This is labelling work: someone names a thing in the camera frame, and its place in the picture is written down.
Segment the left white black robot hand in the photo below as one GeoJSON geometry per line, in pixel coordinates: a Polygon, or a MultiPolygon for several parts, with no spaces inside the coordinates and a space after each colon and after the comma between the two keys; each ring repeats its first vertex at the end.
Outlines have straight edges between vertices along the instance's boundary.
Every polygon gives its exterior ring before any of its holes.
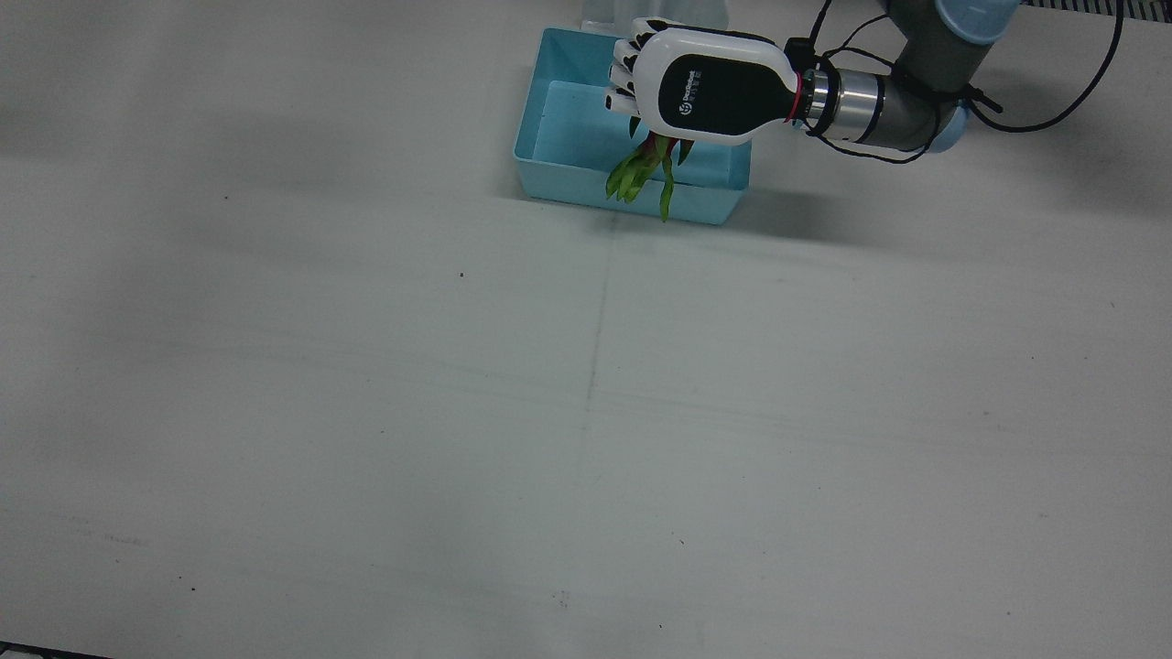
{"type": "Polygon", "coordinates": [[[604,91],[604,108],[649,131],[725,147],[791,124],[808,106],[808,84],[769,38],[663,16],[638,16],[615,42],[604,91]]]}

